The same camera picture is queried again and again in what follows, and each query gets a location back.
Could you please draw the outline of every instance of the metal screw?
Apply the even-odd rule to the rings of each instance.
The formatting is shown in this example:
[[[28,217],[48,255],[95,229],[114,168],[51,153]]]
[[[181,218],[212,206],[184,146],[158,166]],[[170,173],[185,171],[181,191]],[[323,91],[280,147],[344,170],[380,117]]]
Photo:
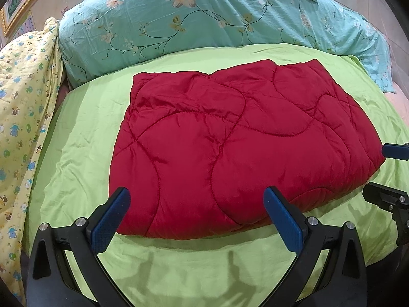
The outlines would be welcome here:
[[[45,231],[48,228],[48,224],[47,223],[42,223],[40,225],[40,231]]]
[[[78,218],[78,219],[75,221],[75,225],[77,225],[77,226],[83,226],[86,222],[87,222],[87,220],[86,220],[85,218],[81,217],[81,218]]]
[[[355,224],[352,221],[347,221],[346,226],[349,229],[355,229]]]
[[[308,224],[310,224],[311,226],[316,226],[318,225],[318,219],[316,219],[315,217],[308,217]]]

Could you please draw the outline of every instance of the yellow cartoon print fabric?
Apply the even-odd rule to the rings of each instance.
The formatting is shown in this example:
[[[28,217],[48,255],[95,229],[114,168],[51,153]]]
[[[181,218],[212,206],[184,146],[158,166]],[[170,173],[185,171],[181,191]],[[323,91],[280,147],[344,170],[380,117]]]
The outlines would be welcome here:
[[[63,73],[59,24],[29,32],[0,52],[0,276],[24,303],[21,241],[31,184]]]

